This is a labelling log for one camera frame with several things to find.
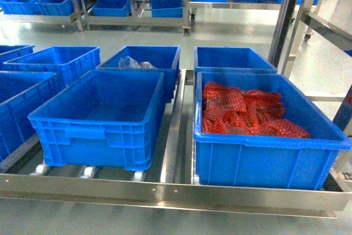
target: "gray floor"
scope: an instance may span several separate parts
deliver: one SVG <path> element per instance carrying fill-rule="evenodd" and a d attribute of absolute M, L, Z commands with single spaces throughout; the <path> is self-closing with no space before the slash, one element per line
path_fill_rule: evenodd
<path fill-rule="evenodd" d="M 351 0 L 325 0 L 321 16 L 352 32 L 349 7 Z M 80 33 L 71 26 L 1 23 L 0 42 L 33 43 L 36 51 L 53 45 L 98 45 L 102 61 L 124 45 L 181 45 L 180 66 L 191 69 L 194 46 L 250 46 L 267 57 L 277 15 L 199 9 L 189 37 L 177 28 L 100 27 Z M 351 73 L 351 58 L 314 34 L 300 47 L 290 79 L 303 92 L 343 94 L 352 83 Z M 329 118 L 339 107 L 317 105 Z M 337 215 L 337 220 L 321 220 L 1 199 L 0 234 L 351 234 L 352 203 Z"/>

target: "metal cart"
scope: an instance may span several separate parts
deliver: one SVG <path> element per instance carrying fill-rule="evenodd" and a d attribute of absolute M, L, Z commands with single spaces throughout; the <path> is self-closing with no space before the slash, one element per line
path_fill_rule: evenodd
<path fill-rule="evenodd" d="M 319 33 L 322 29 L 328 29 L 331 36 L 348 40 L 350 37 L 346 38 L 340 29 L 310 14 L 312 1 L 303 1 L 293 32 L 296 32 L 299 21 L 303 20 Z M 280 7 L 268 58 L 275 66 L 279 65 L 283 54 L 295 4 L 296 0 L 284 0 Z M 289 41 L 284 65 L 290 59 L 293 41 L 293 38 Z M 159 140 L 161 151 L 154 159 L 158 177 L 149 178 L 149 171 L 132 174 L 119 172 L 116 178 L 108 179 L 99 174 L 105 168 L 91 166 L 70 166 L 70 174 L 55 176 L 58 174 L 54 171 L 64 170 L 65 167 L 52 168 L 41 162 L 40 144 L 34 135 L 0 164 L 0 197 L 325 218 L 334 218 L 334 211 L 345 208 L 352 192 L 339 174 L 341 166 L 338 164 L 331 170 L 324 190 L 318 191 L 199 185 L 194 169 L 192 116 L 189 115 L 194 104 L 184 102 L 184 94 L 193 93 L 193 89 L 189 89 L 193 84 L 194 72 L 181 70 L 172 115 L 164 117 L 165 124 L 169 124 L 168 135 L 164 140 Z M 342 111 L 340 109 L 337 113 L 335 122 L 341 129 L 348 129 L 351 117 L 343 115 Z M 348 156 L 349 153 L 341 155 L 337 163 L 343 163 Z M 24 174 L 23 168 L 33 170 Z"/>

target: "metal rail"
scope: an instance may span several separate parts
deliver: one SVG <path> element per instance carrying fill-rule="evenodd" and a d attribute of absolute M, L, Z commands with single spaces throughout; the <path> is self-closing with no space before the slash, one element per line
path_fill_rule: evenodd
<path fill-rule="evenodd" d="M 220 8 L 220 9 L 256 9 L 256 10 L 280 10 L 278 3 L 236 3 L 236 2 L 189 2 L 191 8 Z"/>
<path fill-rule="evenodd" d="M 318 15 L 303 12 L 301 21 L 341 50 L 352 48 L 352 35 Z"/>
<path fill-rule="evenodd" d="M 345 208 L 352 192 L 334 170 L 331 170 L 324 190 L 317 191 L 197 185 L 195 176 L 193 184 L 171 183 L 175 172 L 175 150 L 177 145 L 184 146 L 176 138 L 181 129 L 178 125 L 183 118 L 183 93 L 185 85 L 192 84 L 192 74 L 193 71 L 181 70 L 178 80 L 160 182 L 145 181 L 145 172 L 135 172 L 131 181 L 105 179 L 100 174 L 97 176 L 97 168 L 80 166 L 77 166 L 79 173 L 76 177 L 52 176 L 49 171 L 45 172 L 48 173 L 47 176 L 19 174 L 38 148 L 37 138 L 33 137 L 19 148 L 21 151 L 17 153 L 17 157 L 13 153 L 11 159 L 0 163 L 0 168 L 5 171 L 0 174 L 0 197 L 329 218 L 335 217 L 333 211 Z M 195 174 L 195 157 L 193 162 L 192 173 Z M 64 168 L 55 167 L 53 172 Z"/>

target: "metal frame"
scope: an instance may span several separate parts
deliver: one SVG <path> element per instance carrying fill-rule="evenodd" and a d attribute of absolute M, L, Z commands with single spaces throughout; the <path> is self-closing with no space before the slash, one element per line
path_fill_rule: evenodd
<path fill-rule="evenodd" d="M 193 84 L 193 73 L 180 71 L 160 182 L 144 182 L 146 172 L 135 172 L 131 181 L 94 179 L 99 168 L 86 166 L 76 178 L 52 177 L 52 168 L 44 163 L 37 166 L 35 174 L 16 174 L 40 148 L 37 136 L 33 136 L 0 163 L 4 171 L 0 174 L 0 197 L 324 218 L 335 218 L 333 211 L 345 208 L 352 192 L 334 170 L 325 190 L 319 191 L 198 185 L 194 145 L 192 184 L 173 183 L 184 89 Z"/>
<path fill-rule="evenodd" d="M 312 31 L 319 33 L 326 40 L 340 48 L 341 50 L 347 50 L 352 48 L 352 35 L 332 23 L 320 18 L 318 11 L 312 12 L 312 0 L 302 0 L 302 4 L 297 14 L 297 19 L 293 27 L 291 38 L 289 40 L 287 52 L 283 60 L 282 68 L 280 72 L 285 76 L 289 77 L 294 65 L 296 54 L 292 55 L 291 51 L 295 46 L 294 51 L 297 52 L 298 44 L 302 42 L 302 33 L 304 23 L 309 27 L 307 34 L 312 34 Z M 337 111 L 333 122 L 347 135 L 352 135 L 352 86 L 344 97 L 340 96 L 308 96 L 313 101 L 330 101 L 330 102 L 342 102 L 339 110 Z M 352 160 L 352 151 L 341 151 L 334 164 L 334 169 L 340 172 L 347 161 Z"/>
<path fill-rule="evenodd" d="M 131 16 L 129 17 L 96 17 L 92 15 L 92 10 L 89 9 L 86 16 L 89 29 L 91 25 L 182 27 L 184 29 L 184 35 L 189 35 L 189 0 L 183 0 L 182 18 L 143 17 L 142 15 L 147 8 L 147 1 L 143 0 L 137 10 L 135 10 L 135 0 L 130 0 L 130 4 Z"/>
<path fill-rule="evenodd" d="M 184 0 L 184 9 L 187 9 L 187 13 L 184 12 L 182 19 L 179 21 L 168 20 L 162 23 L 160 22 L 162 20 L 158 19 L 159 23 L 179 23 L 178 25 L 182 25 L 185 32 L 187 32 L 186 30 L 189 29 L 189 19 L 186 14 L 189 14 L 190 8 L 188 1 Z M 127 18 L 132 25 L 134 23 L 141 25 L 142 20 L 135 22 L 134 19 L 141 19 L 145 4 L 145 2 L 141 2 L 135 14 L 136 18 Z M 293 5 L 294 0 L 285 0 L 284 4 L 280 7 L 279 23 L 276 27 L 270 51 L 270 61 L 275 65 L 279 65 L 284 39 L 288 31 L 288 20 L 293 13 Z M 338 33 L 333 35 L 346 39 L 346 36 L 341 32 L 339 33 L 336 28 L 331 27 L 331 25 L 319 20 L 319 18 L 315 18 L 307 12 L 304 9 L 304 1 L 301 8 L 302 10 L 299 12 L 300 16 L 296 20 L 296 23 L 299 23 L 301 17 L 304 17 L 312 29 L 319 31 L 320 29 L 328 28 L 333 33 Z M 89 9 L 87 8 L 86 11 L 83 10 L 83 13 L 86 20 L 89 21 L 93 17 L 89 17 L 87 10 Z M 114 21 L 108 21 L 107 23 L 111 25 Z M 318 23 L 318 26 L 314 27 L 312 21 Z M 179 140 L 176 139 L 180 133 L 184 85 L 192 85 L 192 80 L 194 79 L 192 71 L 181 70 L 180 73 L 166 151 L 163 157 L 160 182 L 146 182 L 146 172 L 135 172 L 130 181 L 96 179 L 100 168 L 90 166 L 80 167 L 77 177 L 54 177 L 50 176 L 51 168 L 44 163 L 41 163 L 35 169 L 35 175 L 20 175 L 20 169 L 27 165 L 34 154 L 38 153 L 41 148 L 38 138 L 34 135 L 0 163 L 2 170 L 0 174 L 0 197 L 76 201 L 82 203 L 155 207 L 160 209 L 207 210 L 329 218 L 335 217 L 333 211 L 345 208 L 352 196 L 352 192 L 341 179 L 341 174 L 337 174 L 335 170 L 331 170 L 324 184 L 324 190 L 317 191 L 199 185 L 199 180 L 195 174 L 196 160 L 194 146 L 191 148 L 191 153 L 189 154 L 192 156 L 191 184 L 173 183 L 175 162 L 177 161 L 177 146 L 185 147 L 184 145 L 180 145 Z M 345 112 L 341 109 L 339 113 L 344 114 Z"/>

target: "metal leg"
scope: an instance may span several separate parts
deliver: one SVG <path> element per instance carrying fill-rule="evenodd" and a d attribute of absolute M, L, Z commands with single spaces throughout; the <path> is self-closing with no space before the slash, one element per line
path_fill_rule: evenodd
<path fill-rule="evenodd" d="M 72 3 L 73 3 L 73 8 L 75 10 L 75 13 L 78 16 L 78 18 L 76 20 L 78 29 L 80 30 L 80 32 L 83 32 L 83 20 L 82 20 L 82 15 L 80 12 L 80 7 L 78 5 L 78 0 L 72 0 Z"/>
<path fill-rule="evenodd" d="M 352 86 L 337 111 L 333 122 L 347 135 L 352 135 Z M 346 162 L 352 158 L 352 151 L 341 151 L 334 164 L 334 170 L 340 172 Z"/>
<path fill-rule="evenodd" d="M 305 25 L 303 23 L 300 23 L 302 14 L 304 11 L 311 9 L 311 7 L 313 5 L 313 1 L 314 0 L 302 0 L 302 3 L 299 7 L 297 17 L 295 19 L 295 24 L 292 29 L 290 41 L 288 43 L 287 52 L 284 57 L 284 61 L 283 61 L 281 70 L 279 71 L 281 74 L 285 75 L 287 78 L 290 77 L 294 60 L 296 58 L 299 46 L 302 43 L 302 35 L 303 35 L 304 28 L 305 28 Z"/>
<path fill-rule="evenodd" d="M 131 5 L 131 14 L 132 17 L 136 17 L 136 11 L 134 9 L 134 0 L 130 0 L 130 5 Z"/>
<path fill-rule="evenodd" d="M 87 12 L 86 3 L 84 2 L 84 0 L 81 0 L 81 3 L 82 3 L 84 18 L 85 18 L 86 24 L 87 24 L 87 29 L 90 30 L 90 25 L 88 23 L 88 12 Z"/>
<path fill-rule="evenodd" d="M 313 12 L 314 15 L 318 15 L 322 2 L 323 2 L 322 0 L 318 1 L 318 4 Z M 310 37 L 312 36 L 312 34 L 313 34 L 313 29 L 308 27 L 308 29 L 305 32 L 304 41 L 308 41 L 310 39 Z"/>
<path fill-rule="evenodd" d="M 191 8 L 191 21 L 196 20 L 197 8 Z"/>
<path fill-rule="evenodd" d="M 183 30 L 184 36 L 189 36 L 190 20 L 189 20 L 189 0 L 183 0 Z"/>
<path fill-rule="evenodd" d="M 277 20 L 273 41 L 269 51 L 268 61 L 278 67 L 288 27 L 294 13 L 297 0 L 284 0 Z"/>
<path fill-rule="evenodd" d="M 186 70 L 180 70 L 169 134 L 166 141 L 160 183 L 173 183 L 176 167 L 177 145 L 180 133 L 183 95 L 185 90 Z"/>

